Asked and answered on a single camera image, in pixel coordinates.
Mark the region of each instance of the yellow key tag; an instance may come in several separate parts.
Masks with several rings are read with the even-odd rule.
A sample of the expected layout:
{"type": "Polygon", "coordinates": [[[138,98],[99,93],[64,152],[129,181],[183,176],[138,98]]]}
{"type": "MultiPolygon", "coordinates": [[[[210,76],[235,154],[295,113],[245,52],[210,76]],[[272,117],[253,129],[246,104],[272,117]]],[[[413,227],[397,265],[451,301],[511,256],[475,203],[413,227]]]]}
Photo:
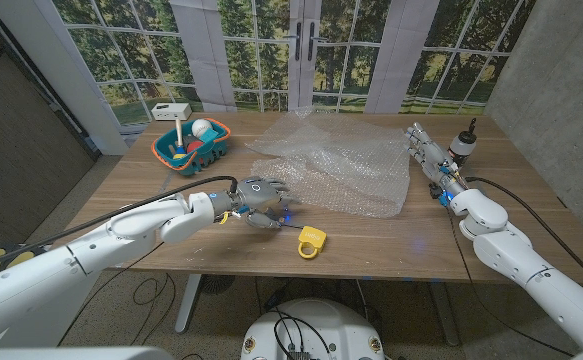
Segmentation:
{"type": "Polygon", "coordinates": [[[298,239],[300,240],[300,245],[298,246],[300,256],[305,259],[313,259],[318,253],[322,252],[327,233],[311,226],[305,226],[298,239]]]}

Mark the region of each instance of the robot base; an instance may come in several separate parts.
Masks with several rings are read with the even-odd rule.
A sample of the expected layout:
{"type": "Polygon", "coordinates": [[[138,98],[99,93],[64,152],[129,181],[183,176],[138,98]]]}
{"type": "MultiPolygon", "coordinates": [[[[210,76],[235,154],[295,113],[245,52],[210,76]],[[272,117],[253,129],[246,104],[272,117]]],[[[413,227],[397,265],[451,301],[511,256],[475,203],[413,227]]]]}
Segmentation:
{"type": "MultiPolygon", "coordinates": [[[[290,350],[291,341],[282,323],[278,324],[278,336],[289,352],[298,355],[296,359],[384,359],[380,337],[373,326],[358,313],[340,303],[314,298],[297,299],[278,306],[278,310],[311,324],[324,338],[331,351],[329,357],[320,338],[308,326],[298,322],[304,339],[304,353],[300,354],[298,327],[293,320],[284,320],[295,349],[290,350]]],[[[285,315],[271,311],[251,325],[244,337],[240,359],[286,360],[275,339],[273,329],[280,316],[285,315]]]]}

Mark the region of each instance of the basket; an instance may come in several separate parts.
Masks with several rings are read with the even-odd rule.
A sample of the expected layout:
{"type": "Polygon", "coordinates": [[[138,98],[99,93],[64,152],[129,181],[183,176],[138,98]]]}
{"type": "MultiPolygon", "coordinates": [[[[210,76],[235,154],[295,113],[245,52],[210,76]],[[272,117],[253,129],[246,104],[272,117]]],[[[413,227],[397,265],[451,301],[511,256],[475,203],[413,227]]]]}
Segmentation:
{"type": "MultiPolygon", "coordinates": [[[[231,135],[231,130],[217,120],[210,118],[204,118],[204,120],[208,120],[213,126],[213,130],[218,133],[213,140],[206,141],[194,152],[186,154],[183,158],[174,159],[169,149],[169,145],[176,147],[178,141],[178,134],[174,128],[153,142],[151,145],[153,155],[164,165],[186,176],[193,175],[201,171],[203,167],[209,166],[220,156],[227,153],[226,139],[231,135]]],[[[187,121],[182,124],[182,136],[192,134],[192,125],[193,121],[187,121]]]]}

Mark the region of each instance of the white robotic arm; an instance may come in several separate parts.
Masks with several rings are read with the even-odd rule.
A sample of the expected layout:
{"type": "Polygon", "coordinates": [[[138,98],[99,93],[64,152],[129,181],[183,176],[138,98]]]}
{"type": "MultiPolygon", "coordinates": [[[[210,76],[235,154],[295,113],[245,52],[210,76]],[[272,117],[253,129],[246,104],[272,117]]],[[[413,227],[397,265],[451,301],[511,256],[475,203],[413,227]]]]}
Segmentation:
{"type": "Polygon", "coordinates": [[[147,254],[155,245],[156,229],[164,242],[179,242],[227,211],[245,213],[252,226],[279,227],[262,211],[296,199],[278,190],[288,189],[279,180],[249,178],[235,193],[196,193],[188,204],[174,194],[114,216],[66,245],[0,272],[0,333],[88,276],[147,254]]]}
{"type": "Polygon", "coordinates": [[[473,241],[480,261],[524,288],[583,348],[583,288],[533,250],[529,238],[508,221],[506,210],[477,189],[468,189],[457,167],[416,123],[408,149],[437,186],[432,196],[458,216],[460,231],[473,241]]]}

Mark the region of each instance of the glass door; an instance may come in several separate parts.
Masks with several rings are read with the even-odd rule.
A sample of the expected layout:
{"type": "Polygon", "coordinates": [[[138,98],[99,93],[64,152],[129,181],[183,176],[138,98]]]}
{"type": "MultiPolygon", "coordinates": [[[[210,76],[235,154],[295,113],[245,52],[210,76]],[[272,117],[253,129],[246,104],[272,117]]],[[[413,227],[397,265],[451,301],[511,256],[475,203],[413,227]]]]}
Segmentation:
{"type": "Polygon", "coordinates": [[[390,6],[391,0],[304,1],[300,106],[364,111],[390,6]]]}
{"type": "Polygon", "coordinates": [[[287,111],[289,47],[295,43],[289,38],[290,7],[297,2],[218,0],[238,111],[287,111]]]}

